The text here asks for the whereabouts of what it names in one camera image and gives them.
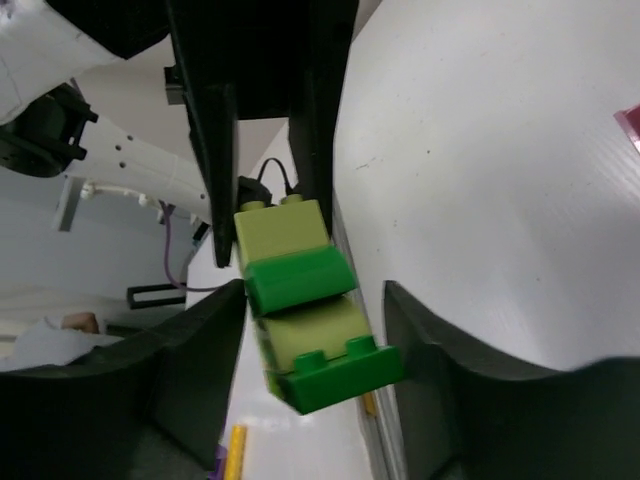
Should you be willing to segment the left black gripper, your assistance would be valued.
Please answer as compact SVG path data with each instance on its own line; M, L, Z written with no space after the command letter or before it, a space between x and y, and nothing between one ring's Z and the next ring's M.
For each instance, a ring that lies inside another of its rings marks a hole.
M171 104L186 108L210 206L214 259L231 262L237 121L289 117L298 190L332 231L334 137L355 1L52 1L121 59L171 38Z

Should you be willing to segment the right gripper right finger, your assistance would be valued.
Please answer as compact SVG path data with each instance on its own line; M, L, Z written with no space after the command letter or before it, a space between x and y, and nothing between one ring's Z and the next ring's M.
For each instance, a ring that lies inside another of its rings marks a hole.
M448 323L395 281L384 321L405 369L394 390L410 478L638 477L636 358L544 368Z

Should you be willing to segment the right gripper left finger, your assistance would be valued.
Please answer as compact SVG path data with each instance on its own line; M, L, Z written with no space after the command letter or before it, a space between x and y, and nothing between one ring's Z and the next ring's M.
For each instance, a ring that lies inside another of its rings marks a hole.
M66 366L1 376L5 479L203 479L245 322L241 280Z

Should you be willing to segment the lime green striped lego stack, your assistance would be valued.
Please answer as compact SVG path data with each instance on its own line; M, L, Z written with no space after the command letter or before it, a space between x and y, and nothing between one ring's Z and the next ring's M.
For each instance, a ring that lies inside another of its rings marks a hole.
M238 254L269 391L301 415L400 381L351 299L355 273L331 242L315 200L290 195L235 214Z

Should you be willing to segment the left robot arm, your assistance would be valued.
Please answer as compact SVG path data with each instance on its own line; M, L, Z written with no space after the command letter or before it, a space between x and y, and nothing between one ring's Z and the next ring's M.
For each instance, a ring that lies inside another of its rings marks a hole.
M1 5L1 164L61 174L176 205L212 228L230 262L239 121L284 118L298 192L333 212L334 135L358 5L354 1L5 1ZM185 160L95 113L71 79L163 40L172 104L184 105Z

